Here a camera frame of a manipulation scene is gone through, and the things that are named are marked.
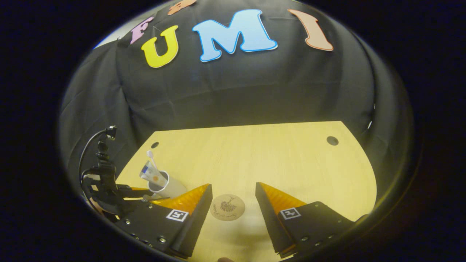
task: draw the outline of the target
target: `round coaster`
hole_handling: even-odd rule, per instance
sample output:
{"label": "round coaster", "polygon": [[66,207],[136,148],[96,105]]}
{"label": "round coaster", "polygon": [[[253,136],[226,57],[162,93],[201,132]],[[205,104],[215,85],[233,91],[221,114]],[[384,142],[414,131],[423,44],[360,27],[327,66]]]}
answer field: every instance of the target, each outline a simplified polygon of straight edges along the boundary
{"label": "round coaster", "polygon": [[244,213],[244,202],[238,196],[224,194],[212,200],[210,213],[219,220],[232,221]]}

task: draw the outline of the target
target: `wrinkled fabric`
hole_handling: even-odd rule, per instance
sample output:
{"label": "wrinkled fabric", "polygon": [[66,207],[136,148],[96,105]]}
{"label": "wrinkled fabric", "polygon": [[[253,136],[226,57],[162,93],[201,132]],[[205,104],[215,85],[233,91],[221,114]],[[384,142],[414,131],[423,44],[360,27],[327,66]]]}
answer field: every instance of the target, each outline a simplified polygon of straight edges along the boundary
{"label": "wrinkled fabric", "polygon": [[[155,131],[342,121],[373,166],[377,197],[385,193],[409,152],[411,109],[396,74],[363,40],[294,1],[203,0],[168,15],[176,3],[154,14],[133,44],[128,32],[94,49],[75,72],[59,126],[62,159],[72,181],[78,181],[77,163],[87,140],[110,125],[118,127],[117,139],[108,142],[118,174]],[[317,18],[334,50],[308,46],[305,28],[288,8]],[[202,62],[199,34],[192,28],[208,19],[228,27],[234,13],[244,9],[262,11],[263,26],[278,48],[244,52],[240,35],[233,54],[216,44],[222,56]],[[157,53],[164,54],[160,33],[173,25],[178,25],[177,55],[151,68],[141,46],[157,37]],[[95,145],[89,148],[83,169],[96,164],[95,151]]]}

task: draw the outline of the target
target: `white cup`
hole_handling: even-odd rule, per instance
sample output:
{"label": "white cup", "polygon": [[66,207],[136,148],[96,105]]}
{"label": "white cup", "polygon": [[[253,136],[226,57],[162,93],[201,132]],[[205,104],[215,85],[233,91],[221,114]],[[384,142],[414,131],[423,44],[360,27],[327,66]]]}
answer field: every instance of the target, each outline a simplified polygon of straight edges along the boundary
{"label": "white cup", "polygon": [[164,187],[147,182],[149,190],[160,195],[161,197],[175,198],[187,192],[187,189],[178,180],[171,177],[166,171],[160,170],[160,174],[167,179]]}

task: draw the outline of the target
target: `letter m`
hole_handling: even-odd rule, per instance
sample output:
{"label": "letter m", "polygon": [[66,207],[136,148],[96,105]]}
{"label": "letter m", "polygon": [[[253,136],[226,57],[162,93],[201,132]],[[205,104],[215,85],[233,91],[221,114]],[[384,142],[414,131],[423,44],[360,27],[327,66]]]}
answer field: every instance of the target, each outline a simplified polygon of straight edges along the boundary
{"label": "letter m", "polygon": [[207,20],[192,28],[199,33],[203,54],[202,62],[208,62],[222,55],[213,41],[216,41],[227,53],[233,54],[236,49],[238,37],[243,35],[241,50],[245,52],[272,50],[277,48],[277,42],[268,37],[264,25],[260,20],[261,10],[247,9],[238,11],[233,15],[229,27],[214,20]]}

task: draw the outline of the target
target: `orange soft finger pad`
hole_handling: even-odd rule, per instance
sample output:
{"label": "orange soft finger pad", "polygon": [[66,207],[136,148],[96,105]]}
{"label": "orange soft finger pad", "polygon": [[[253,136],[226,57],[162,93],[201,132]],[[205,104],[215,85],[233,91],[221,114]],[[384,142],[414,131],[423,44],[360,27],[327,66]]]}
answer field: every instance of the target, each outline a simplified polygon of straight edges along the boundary
{"label": "orange soft finger pad", "polygon": [[189,215],[191,215],[208,186],[209,184],[205,184],[194,188],[193,190],[186,192],[176,198],[168,199],[161,203],[154,204],[162,207],[189,212]]}
{"label": "orange soft finger pad", "polygon": [[265,194],[267,195],[267,198],[272,207],[274,208],[274,212],[276,215],[278,215],[278,213],[283,209],[300,207],[306,204],[305,202],[295,197],[292,197],[287,193],[276,189],[275,187],[271,187],[262,182],[259,182],[259,184],[264,190]]}

